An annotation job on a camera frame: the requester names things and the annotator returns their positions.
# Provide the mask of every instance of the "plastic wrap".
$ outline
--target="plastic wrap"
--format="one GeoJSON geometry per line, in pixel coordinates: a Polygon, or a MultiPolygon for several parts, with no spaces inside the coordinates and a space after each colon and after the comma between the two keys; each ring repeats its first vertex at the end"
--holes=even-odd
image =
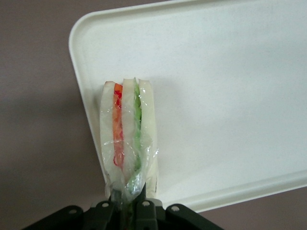
{"type": "Polygon", "coordinates": [[[157,187],[157,133],[149,81],[107,81],[100,107],[100,139],[106,196],[131,203],[146,183],[146,196],[157,187]]]}

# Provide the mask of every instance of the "gray surface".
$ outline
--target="gray surface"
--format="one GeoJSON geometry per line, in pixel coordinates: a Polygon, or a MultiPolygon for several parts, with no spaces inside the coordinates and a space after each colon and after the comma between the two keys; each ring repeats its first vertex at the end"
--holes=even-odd
{"type": "MultiPolygon", "coordinates": [[[[0,229],[104,199],[68,51],[84,14],[157,0],[0,0],[0,229]]],[[[202,213],[226,230],[306,229],[307,188],[202,213]]]]}

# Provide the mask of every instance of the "screw head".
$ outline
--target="screw head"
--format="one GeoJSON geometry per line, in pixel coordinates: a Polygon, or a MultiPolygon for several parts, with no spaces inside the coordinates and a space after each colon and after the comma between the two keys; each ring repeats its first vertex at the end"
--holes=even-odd
{"type": "Polygon", "coordinates": [[[77,210],[76,210],[76,209],[72,209],[72,210],[70,210],[68,213],[69,213],[69,214],[75,214],[75,213],[77,213],[77,210]]]}
{"type": "Polygon", "coordinates": [[[101,205],[102,207],[109,207],[109,203],[105,202],[101,205]]]}
{"type": "Polygon", "coordinates": [[[142,202],[142,205],[143,205],[144,207],[147,207],[147,206],[150,205],[150,203],[149,203],[147,200],[145,200],[145,201],[142,202]]]}
{"type": "Polygon", "coordinates": [[[173,211],[173,212],[178,212],[179,210],[180,210],[180,208],[178,207],[178,206],[172,206],[171,207],[171,210],[173,211]]]}

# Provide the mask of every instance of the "white tray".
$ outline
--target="white tray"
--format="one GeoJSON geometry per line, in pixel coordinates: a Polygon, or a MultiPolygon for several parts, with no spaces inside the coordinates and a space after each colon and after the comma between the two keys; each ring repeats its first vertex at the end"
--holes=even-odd
{"type": "Polygon", "coordinates": [[[307,1],[168,1],[85,15],[69,47],[100,156],[105,81],[153,84],[158,198],[208,210],[307,185],[307,1]]]}

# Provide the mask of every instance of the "tomato slice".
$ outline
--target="tomato slice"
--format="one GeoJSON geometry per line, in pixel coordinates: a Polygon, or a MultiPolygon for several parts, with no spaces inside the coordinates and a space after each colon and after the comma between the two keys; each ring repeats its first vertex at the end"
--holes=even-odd
{"type": "Polygon", "coordinates": [[[113,96],[113,141],[114,141],[114,158],[113,162],[116,166],[123,169],[124,163],[124,137],[121,122],[121,96],[123,86],[115,84],[113,96]]]}

